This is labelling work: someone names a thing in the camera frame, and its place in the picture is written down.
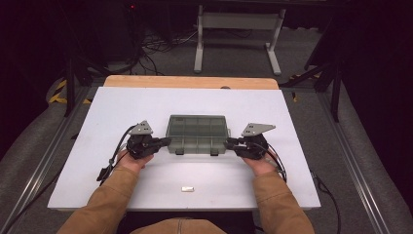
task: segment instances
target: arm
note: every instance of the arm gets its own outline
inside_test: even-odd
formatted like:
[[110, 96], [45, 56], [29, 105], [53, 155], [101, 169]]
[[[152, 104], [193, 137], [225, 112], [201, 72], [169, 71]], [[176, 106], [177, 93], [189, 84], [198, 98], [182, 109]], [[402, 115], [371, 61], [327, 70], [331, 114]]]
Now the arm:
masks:
[[126, 151], [119, 155], [124, 154], [110, 178], [94, 191], [87, 206], [73, 213], [58, 233], [115, 233], [137, 184], [140, 169], [153, 158], [151, 155], [134, 160]]
[[313, 226], [291, 191], [265, 159], [243, 160], [255, 173], [253, 187], [266, 233], [314, 233]]

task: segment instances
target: white table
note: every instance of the white table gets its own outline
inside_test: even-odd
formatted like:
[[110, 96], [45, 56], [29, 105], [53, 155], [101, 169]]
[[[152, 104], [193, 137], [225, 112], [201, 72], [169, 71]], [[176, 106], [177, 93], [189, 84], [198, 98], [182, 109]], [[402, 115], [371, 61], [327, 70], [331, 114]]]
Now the white table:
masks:
[[[320, 207], [319, 197], [292, 125], [282, 91], [165, 88], [99, 88], [59, 177], [48, 208], [73, 211], [87, 204], [99, 186], [125, 130], [147, 120], [153, 137], [164, 137], [171, 114], [224, 115], [232, 137], [246, 124], [273, 124], [264, 137], [278, 151], [288, 186], [303, 209]], [[224, 155], [176, 156], [162, 148], [139, 178], [129, 211], [251, 211], [256, 209], [249, 167]], [[194, 192], [181, 192], [183, 186]]]

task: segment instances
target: table leg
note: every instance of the table leg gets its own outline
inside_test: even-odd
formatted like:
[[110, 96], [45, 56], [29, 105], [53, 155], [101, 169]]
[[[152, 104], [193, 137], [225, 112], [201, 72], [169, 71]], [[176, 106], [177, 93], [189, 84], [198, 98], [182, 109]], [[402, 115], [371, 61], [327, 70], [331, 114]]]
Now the table leg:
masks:
[[195, 54], [195, 66], [194, 72], [201, 73], [203, 70], [203, 53], [204, 53], [204, 41], [203, 41], [203, 6], [199, 7], [198, 11], [198, 45], [197, 53]]
[[277, 43], [277, 40], [279, 39], [280, 31], [282, 29], [282, 22], [283, 22], [284, 15], [285, 15], [285, 10], [284, 9], [280, 10], [279, 18], [276, 22], [276, 25], [274, 26], [273, 33], [272, 33], [273, 39], [271, 43], [265, 44], [266, 49], [267, 49], [268, 58], [270, 59], [271, 66], [273, 67], [273, 72], [277, 76], [282, 75], [282, 71], [280, 69], [279, 62], [277, 61], [277, 57], [276, 57], [276, 53], [274, 52], [274, 49], [276, 48], [276, 43]]

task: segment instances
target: tan jacket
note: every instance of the tan jacket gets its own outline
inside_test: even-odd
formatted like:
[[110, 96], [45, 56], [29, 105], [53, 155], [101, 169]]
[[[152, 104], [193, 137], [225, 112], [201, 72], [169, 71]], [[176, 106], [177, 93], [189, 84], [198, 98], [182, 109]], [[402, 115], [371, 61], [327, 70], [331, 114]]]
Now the tan jacket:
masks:
[[[116, 168], [91, 196], [86, 207], [77, 210], [61, 226], [58, 233], [116, 232], [138, 177], [129, 169]], [[281, 177], [273, 172], [253, 180], [255, 198], [266, 233], [314, 233], [313, 226]], [[224, 233], [203, 219], [167, 219], [136, 229], [132, 234], [145, 233]]]

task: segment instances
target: clear plastic box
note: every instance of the clear plastic box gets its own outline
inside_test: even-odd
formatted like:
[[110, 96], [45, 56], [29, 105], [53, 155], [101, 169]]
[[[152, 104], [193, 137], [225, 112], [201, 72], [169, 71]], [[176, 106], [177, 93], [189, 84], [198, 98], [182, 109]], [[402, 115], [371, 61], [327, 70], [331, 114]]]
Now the clear plastic box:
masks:
[[169, 153], [218, 156], [226, 150], [227, 122], [219, 115], [170, 115], [167, 137]]

